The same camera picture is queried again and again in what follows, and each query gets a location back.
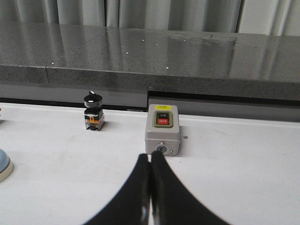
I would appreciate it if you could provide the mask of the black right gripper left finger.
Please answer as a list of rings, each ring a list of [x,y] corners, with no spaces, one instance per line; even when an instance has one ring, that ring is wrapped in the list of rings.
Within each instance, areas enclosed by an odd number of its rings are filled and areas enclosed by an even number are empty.
[[[150,210],[150,163],[141,154],[123,186],[87,225],[147,225]]]

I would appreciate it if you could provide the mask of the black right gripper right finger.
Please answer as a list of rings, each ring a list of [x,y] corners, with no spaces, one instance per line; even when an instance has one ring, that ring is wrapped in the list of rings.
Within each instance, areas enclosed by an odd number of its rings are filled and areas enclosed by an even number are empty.
[[[151,155],[151,191],[156,225],[228,224],[186,189],[160,151]]]

